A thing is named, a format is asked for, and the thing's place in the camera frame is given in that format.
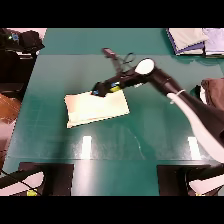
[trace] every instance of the yellow label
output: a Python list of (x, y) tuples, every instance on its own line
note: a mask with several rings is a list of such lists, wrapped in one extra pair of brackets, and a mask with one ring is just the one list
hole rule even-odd
[(37, 196), (37, 192), (35, 192), (35, 191), (33, 191), (33, 190), (28, 190), (27, 191), (27, 196)]
[(120, 90), (121, 88), (119, 86), (115, 86), (113, 88), (110, 89), (110, 91), (112, 92), (117, 92), (118, 90)]

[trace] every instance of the white circular joint cap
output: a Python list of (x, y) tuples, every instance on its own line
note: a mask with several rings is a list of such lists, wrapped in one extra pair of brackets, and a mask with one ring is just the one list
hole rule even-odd
[(150, 58), (145, 58), (138, 63), (135, 72), (141, 75), (146, 75), (149, 74), (153, 69), (154, 69), (154, 61)]

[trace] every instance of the glossy table surface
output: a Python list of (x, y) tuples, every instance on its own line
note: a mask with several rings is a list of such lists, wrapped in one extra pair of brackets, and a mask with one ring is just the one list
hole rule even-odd
[[(213, 163), (200, 145), (194, 153), (188, 120), (150, 84), (124, 90), (129, 115), (66, 128), (64, 96), (90, 91), (97, 81), (115, 74), (100, 53), (102, 47), (137, 53), (133, 65), (152, 58), (188, 92), (204, 78), (223, 77), (221, 59), (174, 56), (162, 29), (140, 29), (141, 35), (131, 40), (127, 37), (136, 29), (125, 30), (47, 30), (46, 48), (37, 58), (11, 139), (6, 172), (26, 161), (74, 163), (72, 195), (159, 195), (157, 164)], [(83, 157), (84, 136), (92, 137), (90, 160)]]

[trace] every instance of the stack of clothes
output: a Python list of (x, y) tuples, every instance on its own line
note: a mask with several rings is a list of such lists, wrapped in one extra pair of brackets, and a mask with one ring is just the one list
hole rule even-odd
[(196, 95), (204, 104), (224, 110), (224, 78), (204, 79), (196, 88), (199, 90)]
[(167, 28), (176, 55), (224, 57), (224, 28)]

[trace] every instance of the brown object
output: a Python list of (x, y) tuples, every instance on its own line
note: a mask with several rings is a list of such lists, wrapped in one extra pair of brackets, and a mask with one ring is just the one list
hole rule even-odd
[(18, 117), (20, 106), (19, 100), (0, 94), (0, 120), (11, 124)]
[(205, 79), (201, 85), (205, 89), (207, 104), (224, 110), (224, 78)]

